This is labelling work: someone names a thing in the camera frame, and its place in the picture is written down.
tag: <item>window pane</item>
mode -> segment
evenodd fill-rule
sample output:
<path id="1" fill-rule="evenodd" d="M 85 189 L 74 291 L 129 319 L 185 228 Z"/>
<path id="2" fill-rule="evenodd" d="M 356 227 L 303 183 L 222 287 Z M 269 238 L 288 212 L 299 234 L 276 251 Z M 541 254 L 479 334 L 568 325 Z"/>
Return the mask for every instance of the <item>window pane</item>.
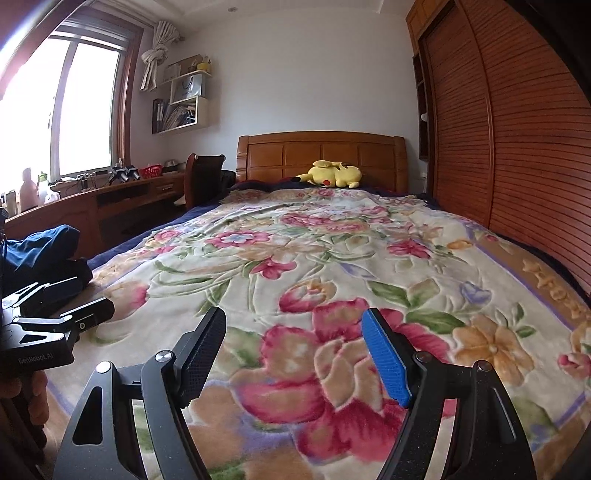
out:
<path id="1" fill-rule="evenodd" d="M 111 164 L 111 110 L 119 53 L 79 44 L 66 82 L 60 175 Z"/>
<path id="2" fill-rule="evenodd" d="M 22 171 L 49 173 L 50 118 L 69 42 L 45 40 L 0 101 L 0 193 L 18 189 Z"/>

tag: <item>wooden chair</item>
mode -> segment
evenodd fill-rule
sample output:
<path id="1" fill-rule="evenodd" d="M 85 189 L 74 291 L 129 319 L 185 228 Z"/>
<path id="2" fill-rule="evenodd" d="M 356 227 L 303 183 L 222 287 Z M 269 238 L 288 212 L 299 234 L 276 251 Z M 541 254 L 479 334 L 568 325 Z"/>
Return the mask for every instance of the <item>wooden chair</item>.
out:
<path id="1" fill-rule="evenodd" d="M 187 210 L 219 195 L 225 155 L 189 155 L 185 167 L 184 194 Z"/>

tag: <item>human hand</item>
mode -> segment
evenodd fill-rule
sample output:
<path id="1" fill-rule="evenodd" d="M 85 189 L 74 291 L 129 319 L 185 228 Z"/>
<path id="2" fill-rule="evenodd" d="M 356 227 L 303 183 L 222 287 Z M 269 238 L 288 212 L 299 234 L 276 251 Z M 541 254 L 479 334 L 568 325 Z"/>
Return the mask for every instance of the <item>human hand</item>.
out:
<path id="1" fill-rule="evenodd" d="M 47 376 L 45 372 L 33 373 L 31 377 L 31 388 L 33 397 L 29 401 L 29 415 L 33 425 L 43 426 L 49 419 L 49 405 L 47 404 Z M 18 378 L 0 380 L 0 398 L 14 398 L 20 392 L 22 382 Z"/>

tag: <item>blue gripper pad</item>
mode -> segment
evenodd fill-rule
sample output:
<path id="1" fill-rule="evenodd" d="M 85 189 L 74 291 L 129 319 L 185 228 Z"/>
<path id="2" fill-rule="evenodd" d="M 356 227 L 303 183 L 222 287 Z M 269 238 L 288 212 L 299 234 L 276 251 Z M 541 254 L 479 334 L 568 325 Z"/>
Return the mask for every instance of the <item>blue gripper pad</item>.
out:
<path id="1" fill-rule="evenodd" d="M 406 367 L 371 310 L 366 310 L 361 317 L 361 332 L 388 395 L 401 407 L 408 408 L 413 396 L 408 387 Z"/>

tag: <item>ceiling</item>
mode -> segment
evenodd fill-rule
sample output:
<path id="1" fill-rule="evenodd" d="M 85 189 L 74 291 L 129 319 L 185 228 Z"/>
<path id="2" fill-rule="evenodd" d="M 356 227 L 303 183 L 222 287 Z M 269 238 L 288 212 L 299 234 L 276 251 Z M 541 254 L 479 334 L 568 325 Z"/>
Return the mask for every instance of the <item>ceiling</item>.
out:
<path id="1" fill-rule="evenodd" d="M 347 7 L 406 16 L 414 0 L 99 0 L 124 11 L 132 11 L 152 22 L 171 21 L 183 35 L 205 25 L 236 17 L 289 8 Z M 234 13 L 228 8 L 237 7 Z"/>

